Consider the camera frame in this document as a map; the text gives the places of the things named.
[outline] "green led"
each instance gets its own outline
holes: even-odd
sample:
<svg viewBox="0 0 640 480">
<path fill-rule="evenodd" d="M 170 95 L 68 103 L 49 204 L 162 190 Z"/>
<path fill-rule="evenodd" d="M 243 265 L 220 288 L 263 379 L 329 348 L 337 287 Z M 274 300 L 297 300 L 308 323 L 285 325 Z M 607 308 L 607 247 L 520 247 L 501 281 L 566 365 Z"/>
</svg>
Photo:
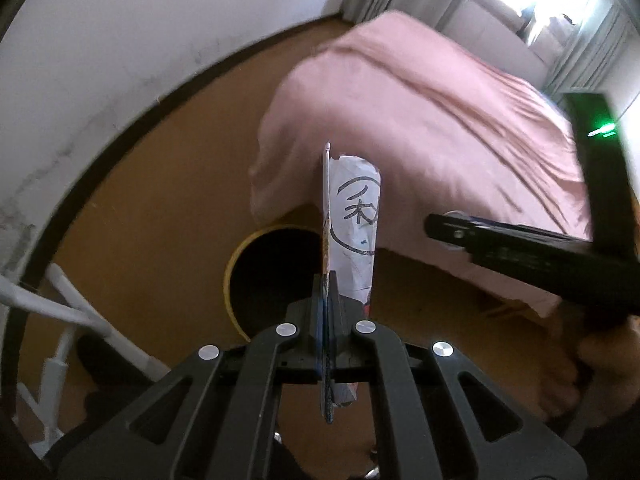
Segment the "green led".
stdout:
<svg viewBox="0 0 640 480">
<path fill-rule="evenodd" d="M 604 124 L 604 126 L 599 127 L 597 130 L 593 130 L 592 132 L 589 132 L 587 134 L 587 137 L 593 137 L 599 134 L 609 134 L 603 137 L 610 137 L 616 134 L 614 132 L 615 129 L 616 129 L 616 123 L 607 123 L 607 124 Z"/>
</svg>

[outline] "bed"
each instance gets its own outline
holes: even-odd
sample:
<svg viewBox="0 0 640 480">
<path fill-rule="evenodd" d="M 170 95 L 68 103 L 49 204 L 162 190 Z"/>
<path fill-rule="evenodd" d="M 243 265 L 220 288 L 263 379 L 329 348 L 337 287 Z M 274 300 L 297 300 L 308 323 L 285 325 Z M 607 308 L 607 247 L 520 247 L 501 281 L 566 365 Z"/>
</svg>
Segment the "bed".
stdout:
<svg viewBox="0 0 640 480">
<path fill-rule="evenodd" d="M 252 213 L 274 221 L 321 201 L 321 153 L 380 169 L 377 245 L 437 266 L 541 316 L 554 295 L 477 267 L 428 239 L 452 210 L 588 238 L 571 126 L 526 81 L 401 13 L 323 45 L 281 83 L 258 131 Z"/>
</svg>

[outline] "trash bin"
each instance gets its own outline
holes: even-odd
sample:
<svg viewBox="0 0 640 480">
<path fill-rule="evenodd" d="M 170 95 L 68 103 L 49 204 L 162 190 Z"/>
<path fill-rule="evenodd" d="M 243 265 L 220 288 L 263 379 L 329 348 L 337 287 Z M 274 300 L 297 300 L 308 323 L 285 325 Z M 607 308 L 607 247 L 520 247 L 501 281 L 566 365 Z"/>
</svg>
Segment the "trash bin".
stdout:
<svg viewBox="0 0 640 480">
<path fill-rule="evenodd" d="M 287 305 L 311 295 L 322 268 L 321 236 L 298 226 L 255 232 L 234 251 L 224 296 L 232 323 L 247 341 L 284 320 Z"/>
</svg>

